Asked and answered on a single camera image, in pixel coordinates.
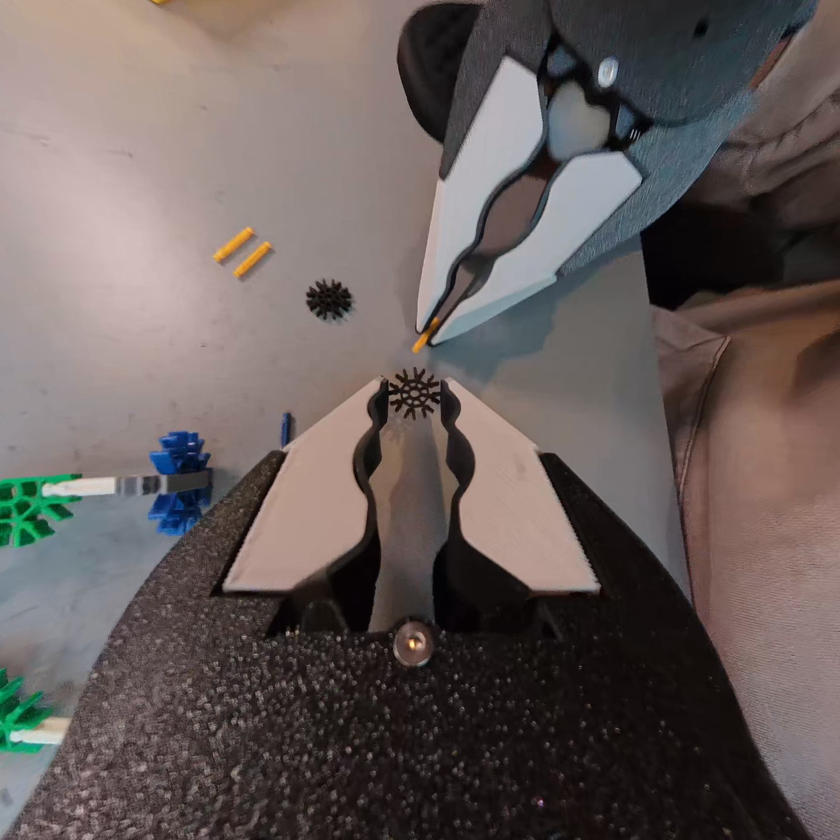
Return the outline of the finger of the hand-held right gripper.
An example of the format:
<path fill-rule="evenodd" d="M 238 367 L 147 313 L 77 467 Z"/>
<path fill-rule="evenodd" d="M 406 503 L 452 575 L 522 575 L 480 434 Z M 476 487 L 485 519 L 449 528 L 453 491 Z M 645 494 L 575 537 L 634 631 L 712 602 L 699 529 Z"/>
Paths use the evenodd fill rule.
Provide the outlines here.
<path fill-rule="evenodd" d="M 478 244 L 490 201 L 539 151 L 543 112 L 536 73 L 502 57 L 455 162 L 437 180 L 417 294 L 418 333 L 448 296 L 458 261 Z"/>
<path fill-rule="evenodd" d="M 457 338 L 551 286 L 564 263 L 641 185 L 622 152 L 579 155 L 550 182 L 536 222 L 497 257 L 483 284 L 463 296 L 429 340 Z"/>

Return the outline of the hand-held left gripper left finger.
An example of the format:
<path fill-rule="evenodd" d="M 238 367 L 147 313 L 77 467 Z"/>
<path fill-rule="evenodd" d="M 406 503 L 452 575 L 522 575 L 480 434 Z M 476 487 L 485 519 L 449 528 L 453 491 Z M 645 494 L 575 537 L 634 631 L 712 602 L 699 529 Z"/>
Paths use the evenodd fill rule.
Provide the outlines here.
<path fill-rule="evenodd" d="M 275 629 L 323 610 L 371 624 L 382 547 L 371 477 L 389 382 L 375 377 L 281 451 L 280 467 L 222 577 L 224 595 L 278 596 Z"/>

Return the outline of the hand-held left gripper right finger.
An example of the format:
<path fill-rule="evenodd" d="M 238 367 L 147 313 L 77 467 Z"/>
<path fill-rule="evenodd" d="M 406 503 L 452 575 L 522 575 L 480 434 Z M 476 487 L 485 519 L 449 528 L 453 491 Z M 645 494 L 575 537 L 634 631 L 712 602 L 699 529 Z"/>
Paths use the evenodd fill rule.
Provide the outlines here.
<path fill-rule="evenodd" d="M 543 598 L 599 594 L 537 445 L 453 378 L 439 405 L 452 493 L 434 562 L 437 624 L 526 627 Z"/>

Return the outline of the black snowflake connector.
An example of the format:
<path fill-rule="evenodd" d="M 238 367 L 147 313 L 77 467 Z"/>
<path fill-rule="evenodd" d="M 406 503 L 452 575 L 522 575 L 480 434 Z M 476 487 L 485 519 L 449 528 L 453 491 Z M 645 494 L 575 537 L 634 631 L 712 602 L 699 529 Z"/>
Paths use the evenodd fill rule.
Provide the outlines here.
<path fill-rule="evenodd" d="M 306 293 L 310 312 L 319 320 L 340 321 L 353 309 L 352 292 L 335 279 L 320 279 L 310 286 Z"/>
<path fill-rule="evenodd" d="M 389 405 L 395 415 L 417 420 L 433 415 L 440 404 L 441 381 L 425 369 L 403 369 L 389 382 Z"/>

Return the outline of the person's right forearm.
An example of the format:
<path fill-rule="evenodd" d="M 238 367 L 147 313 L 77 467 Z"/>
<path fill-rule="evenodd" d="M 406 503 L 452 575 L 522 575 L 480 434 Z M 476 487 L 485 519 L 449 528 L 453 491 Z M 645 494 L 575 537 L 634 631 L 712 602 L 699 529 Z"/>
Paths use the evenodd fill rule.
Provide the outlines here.
<path fill-rule="evenodd" d="M 838 224 L 839 2 L 819 2 L 773 58 L 759 75 L 754 110 L 684 200 L 761 207 L 787 230 Z"/>

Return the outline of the grey desk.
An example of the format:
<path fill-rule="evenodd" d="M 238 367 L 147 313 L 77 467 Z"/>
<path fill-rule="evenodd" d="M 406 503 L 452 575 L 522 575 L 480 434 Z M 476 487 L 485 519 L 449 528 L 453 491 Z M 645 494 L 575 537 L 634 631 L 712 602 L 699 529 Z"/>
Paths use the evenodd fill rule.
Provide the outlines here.
<path fill-rule="evenodd" d="M 607 575 L 653 557 L 688 592 L 640 247 L 414 354 L 442 150 L 396 68 L 413 2 L 2 2 L 2 480 L 139 476 L 197 433 L 214 504 L 179 539 L 150 497 L 88 497 L 2 548 L 2 669 L 69 719 L 8 838 L 523 838 L 611 821 L 676 724 L 592 665 Z M 214 253 L 255 235 L 227 261 Z M 263 242 L 272 252 L 242 279 Z M 321 321 L 306 293 L 349 288 Z M 222 577 L 292 443 L 403 369 L 527 435 L 601 584 L 527 626 L 440 626 L 445 432 L 389 405 L 371 477 L 371 624 L 275 629 Z"/>

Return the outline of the colourful toy rod model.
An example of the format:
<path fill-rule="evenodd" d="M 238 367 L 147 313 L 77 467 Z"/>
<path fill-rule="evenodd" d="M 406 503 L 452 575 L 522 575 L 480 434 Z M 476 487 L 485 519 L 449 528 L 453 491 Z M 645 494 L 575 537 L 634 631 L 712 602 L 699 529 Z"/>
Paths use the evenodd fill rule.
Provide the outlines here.
<path fill-rule="evenodd" d="M 150 497 L 148 519 L 167 536 L 189 532 L 209 507 L 213 495 L 210 454 L 197 433 L 179 431 L 160 438 L 150 453 L 153 471 L 139 476 L 80 474 L 3 479 L 1 546 L 19 549 L 54 534 L 53 523 L 72 518 L 69 505 L 87 497 Z M 1 671 L 1 750 L 34 753 L 59 744 L 69 719 L 44 704 L 39 691 L 25 694 L 25 680 Z"/>

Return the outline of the person's beige shirt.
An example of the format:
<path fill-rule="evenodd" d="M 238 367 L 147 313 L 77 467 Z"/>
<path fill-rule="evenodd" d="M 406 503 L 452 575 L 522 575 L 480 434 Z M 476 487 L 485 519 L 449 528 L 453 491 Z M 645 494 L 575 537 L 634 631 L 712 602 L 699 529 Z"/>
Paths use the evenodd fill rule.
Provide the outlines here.
<path fill-rule="evenodd" d="M 654 310 L 692 599 L 814 838 L 839 834 L 839 282 Z"/>

